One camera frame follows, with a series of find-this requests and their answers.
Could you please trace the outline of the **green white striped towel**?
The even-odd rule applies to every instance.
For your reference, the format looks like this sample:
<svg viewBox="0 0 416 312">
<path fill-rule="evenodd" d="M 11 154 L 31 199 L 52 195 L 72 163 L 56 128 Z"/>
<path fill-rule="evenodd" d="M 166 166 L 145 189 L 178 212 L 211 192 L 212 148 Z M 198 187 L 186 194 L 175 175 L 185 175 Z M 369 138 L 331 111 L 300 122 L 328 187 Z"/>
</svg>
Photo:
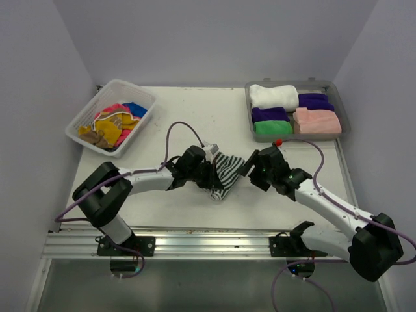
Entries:
<svg viewBox="0 0 416 312">
<path fill-rule="evenodd" d="M 245 165 L 245 160 L 238 156 L 229 156 L 221 152 L 215 157 L 215 169 L 217 176 L 223 186 L 223 189 L 214 189 L 208 191 L 210 199 L 221 202 L 227 198 L 232 188 L 239 180 L 239 169 Z"/>
</svg>

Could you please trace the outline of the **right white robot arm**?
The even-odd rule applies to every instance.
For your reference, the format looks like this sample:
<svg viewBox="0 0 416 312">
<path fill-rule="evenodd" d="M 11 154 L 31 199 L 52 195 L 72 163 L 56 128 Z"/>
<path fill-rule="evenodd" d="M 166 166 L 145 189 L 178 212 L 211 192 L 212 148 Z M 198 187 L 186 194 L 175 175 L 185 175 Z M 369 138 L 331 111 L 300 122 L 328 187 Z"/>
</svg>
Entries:
<svg viewBox="0 0 416 312">
<path fill-rule="evenodd" d="M 291 168 L 280 149 L 255 150 L 239 169 L 251 184 L 263 191 L 274 188 L 282 196 L 312 209 L 337 229 L 330 233 L 312 222 L 304 222 L 290 232 L 293 253 L 324 252 L 348 261 L 365 280 L 375 282 L 404 254 L 393 220 L 384 213 L 363 211 L 320 186 L 301 168 Z"/>
</svg>

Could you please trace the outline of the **yellow brown towel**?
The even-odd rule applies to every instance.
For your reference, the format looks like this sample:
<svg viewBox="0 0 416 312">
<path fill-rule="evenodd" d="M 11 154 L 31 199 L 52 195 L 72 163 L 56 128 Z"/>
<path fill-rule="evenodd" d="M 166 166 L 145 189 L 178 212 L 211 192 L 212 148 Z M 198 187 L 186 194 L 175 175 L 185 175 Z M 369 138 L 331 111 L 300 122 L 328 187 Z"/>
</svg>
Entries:
<svg viewBox="0 0 416 312">
<path fill-rule="evenodd" d="M 80 126 L 79 138 L 98 148 L 117 148 L 131 134 L 140 121 L 124 110 L 101 112 L 88 126 Z"/>
</svg>

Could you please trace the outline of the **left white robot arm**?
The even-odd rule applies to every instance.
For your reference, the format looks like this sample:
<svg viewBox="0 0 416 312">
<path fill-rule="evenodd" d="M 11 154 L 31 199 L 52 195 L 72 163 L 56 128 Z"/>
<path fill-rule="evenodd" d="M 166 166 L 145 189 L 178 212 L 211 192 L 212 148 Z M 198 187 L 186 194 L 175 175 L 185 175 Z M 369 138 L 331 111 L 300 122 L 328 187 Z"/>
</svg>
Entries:
<svg viewBox="0 0 416 312">
<path fill-rule="evenodd" d="M 97 255 L 123 257 L 140 253 L 151 257 L 155 237 L 139 237 L 120 216 L 128 196 L 149 191 L 169 191 L 193 182 L 201 189 L 223 187 L 214 166 L 218 146 L 191 146 L 160 168 L 128 170 L 112 162 L 100 165 L 73 193 L 72 198 L 86 219 L 100 232 Z"/>
</svg>

